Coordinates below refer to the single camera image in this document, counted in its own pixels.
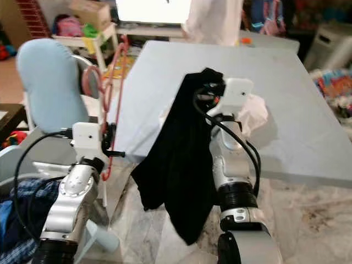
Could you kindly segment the pink plastic hanger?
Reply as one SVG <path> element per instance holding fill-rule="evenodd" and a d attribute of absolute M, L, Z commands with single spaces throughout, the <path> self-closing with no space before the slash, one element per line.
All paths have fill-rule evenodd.
<path fill-rule="evenodd" d="M 101 105 L 103 107 L 103 114 L 106 114 L 108 111 L 108 103 L 109 100 L 112 98 L 114 91 L 113 91 L 113 83 L 112 80 L 115 78 L 115 67 L 116 65 L 120 65 L 121 68 L 121 75 L 122 75 L 122 80 L 125 78 L 125 66 L 126 63 L 124 61 L 124 58 L 127 57 L 127 52 L 130 46 L 130 42 L 128 40 L 128 37 L 124 34 L 120 35 L 120 38 L 122 42 L 119 42 L 115 46 L 115 53 L 113 53 L 113 58 L 111 62 L 108 64 L 108 70 L 106 70 L 106 75 L 107 77 L 103 77 L 102 72 L 98 70 L 98 68 L 95 65 L 89 65 L 85 70 L 83 70 L 83 73 L 81 73 L 81 90 L 83 93 L 85 93 L 88 96 L 93 96 L 94 93 L 91 91 L 91 86 L 90 86 L 90 81 L 88 78 L 90 77 L 91 74 L 93 75 L 98 75 L 100 85 L 98 88 L 98 95 L 99 95 L 99 101 L 101 101 Z"/>

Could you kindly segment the black polo shirt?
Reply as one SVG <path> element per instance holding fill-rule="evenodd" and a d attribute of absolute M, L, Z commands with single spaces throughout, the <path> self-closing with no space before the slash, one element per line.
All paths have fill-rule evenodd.
<path fill-rule="evenodd" d="M 211 126 L 192 98 L 205 85 L 222 82 L 222 73 L 210 68 L 186 74 L 151 150 L 131 171 L 143 208 L 165 206 L 187 245 L 198 241 L 218 196 L 209 149 Z"/>

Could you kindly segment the person in white clothes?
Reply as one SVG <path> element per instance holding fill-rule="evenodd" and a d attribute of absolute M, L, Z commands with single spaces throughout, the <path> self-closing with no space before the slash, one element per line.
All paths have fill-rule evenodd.
<path fill-rule="evenodd" d="M 191 0 L 189 14 L 181 25 L 189 42 L 204 45 L 235 46 L 243 0 Z"/>

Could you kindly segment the chair with light blue cushion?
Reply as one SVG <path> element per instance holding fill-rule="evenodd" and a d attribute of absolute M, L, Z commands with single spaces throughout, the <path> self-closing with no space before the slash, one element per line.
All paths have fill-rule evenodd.
<path fill-rule="evenodd" d="M 53 38 L 25 42 L 18 50 L 16 69 L 34 125 L 22 149 L 43 134 L 72 128 L 75 123 L 98 123 L 98 114 L 89 113 L 81 94 L 80 64 L 62 43 Z"/>

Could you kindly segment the blue plaid shirt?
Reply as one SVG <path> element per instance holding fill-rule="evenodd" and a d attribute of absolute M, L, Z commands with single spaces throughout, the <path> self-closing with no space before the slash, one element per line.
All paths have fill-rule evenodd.
<path fill-rule="evenodd" d="M 42 234 L 46 217 L 58 196 L 58 181 L 26 179 L 19 183 L 17 202 L 20 213 L 14 206 L 15 189 L 10 192 L 13 209 L 7 220 L 7 233 L 3 239 L 0 264 L 26 264 L 32 259 Z"/>

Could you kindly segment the grey table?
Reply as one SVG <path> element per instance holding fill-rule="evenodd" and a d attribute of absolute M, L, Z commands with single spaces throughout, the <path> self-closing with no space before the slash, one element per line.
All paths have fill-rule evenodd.
<path fill-rule="evenodd" d="M 352 188 L 352 142 L 287 49 L 149 41 L 124 85 L 115 149 L 141 161 L 158 135 L 158 118 L 188 73 L 211 68 L 225 78 L 254 83 L 266 101 L 267 123 L 251 136 L 262 158 L 262 178 Z"/>

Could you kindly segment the pink blue backpack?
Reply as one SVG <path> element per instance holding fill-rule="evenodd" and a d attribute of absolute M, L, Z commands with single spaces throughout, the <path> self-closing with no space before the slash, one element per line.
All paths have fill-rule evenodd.
<path fill-rule="evenodd" d="M 271 36 L 284 35 L 282 0 L 251 0 L 248 11 L 251 31 Z"/>

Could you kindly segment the light blue plastic stool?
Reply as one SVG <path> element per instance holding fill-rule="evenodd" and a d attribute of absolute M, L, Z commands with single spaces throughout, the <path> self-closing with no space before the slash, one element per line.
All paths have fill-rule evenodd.
<path fill-rule="evenodd" d="M 74 257 L 74 264 L 81 264 L 85 260 L 86 254 L 93 248 L 114 252 L 120 244 L 120 239 L 111 232 L 109 227 L 106 184 L 99 181 L 96 189 L 98 197 L 88 207 L 85 231 Z"/>

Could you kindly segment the bright television screen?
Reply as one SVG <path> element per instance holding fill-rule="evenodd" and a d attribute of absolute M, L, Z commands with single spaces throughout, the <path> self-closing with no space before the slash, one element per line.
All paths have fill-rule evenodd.
<path fill-rule="evenodd" d="M 120 21 L 181 24 L 189 15 L 192 0 L 115 0 Z"/>

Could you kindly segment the dark wooden table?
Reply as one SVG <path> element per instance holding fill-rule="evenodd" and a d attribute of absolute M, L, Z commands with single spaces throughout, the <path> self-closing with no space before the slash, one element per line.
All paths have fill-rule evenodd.
<path fill-rule="evenodd" d="M 27 122 L 27 111 L 21 103 L 0 104 L 0 142 L 3 143 L 10 134 L 17 130 L 22 122 Z"/>

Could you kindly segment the grey plastic basin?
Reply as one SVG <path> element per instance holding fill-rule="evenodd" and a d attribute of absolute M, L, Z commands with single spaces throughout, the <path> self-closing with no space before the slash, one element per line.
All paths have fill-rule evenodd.
<path fill-rule="evenodd" d="M 11 146 L 3 149 L 0 155 L 0 165 L 3 181 L 1 183 L 1 203 L 10 198 L 10 192 L 14 188 L 14 171 L 16 164 L 22 154 L 23 149 L 17 146 Z M 26 179 L 49 179 L 46 173 L 40 173 L 30 162 L 22 165 L 19 173 L 19 182 Z"/>

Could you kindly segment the white toy shelf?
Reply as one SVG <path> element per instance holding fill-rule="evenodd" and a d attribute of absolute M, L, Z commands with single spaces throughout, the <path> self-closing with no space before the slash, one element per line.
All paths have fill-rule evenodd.
<path fill-rule="evenodd" d="M 75 47 L 75 48 L 86 48 L 88 51 L 93 51 L 96 56 L 96 65 L 105 72 L 108 70 L 109 63 L 112 61 L 112 57 L 105 55 L 101 50 L 101 46 L 106 42 L 112 43 L 114 48 L 118 47 L 118 26 L 115 23 L 108 25 L 101 32 L 98 33 L 97 37 L 61 37 L 58 35 L 51 35 L 51 37 L 64 46 Z"/>

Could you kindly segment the pink bag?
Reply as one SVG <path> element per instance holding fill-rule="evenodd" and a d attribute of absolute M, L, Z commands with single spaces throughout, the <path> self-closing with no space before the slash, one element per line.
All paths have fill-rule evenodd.
<path fill-rule="evenodd" d="M 74 16 L 57 18 L 55 22 L 56 35 L 60 37 L 83 37 L 83 26 Z"/>

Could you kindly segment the white air purifier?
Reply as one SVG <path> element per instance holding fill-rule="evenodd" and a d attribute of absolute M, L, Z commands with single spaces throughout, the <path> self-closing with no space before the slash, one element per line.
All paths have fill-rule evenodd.
<path fill-rule="evenodd" d="M 352 23 L 331 22 L 318 28 L 303 62 L 308 71 L 342 69 L 352 63 Z"/>

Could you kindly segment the brown cardboard box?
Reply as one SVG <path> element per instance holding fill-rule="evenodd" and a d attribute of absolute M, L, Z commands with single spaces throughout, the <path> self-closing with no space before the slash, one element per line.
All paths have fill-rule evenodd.
<path fill-rule="evenodd" d="M 111 6 L 108 3 L 93 0 L 72 0 L 69 8 L 81 23 L 91 25 L 96 30 L 103 30 L 112 24 Z"/>

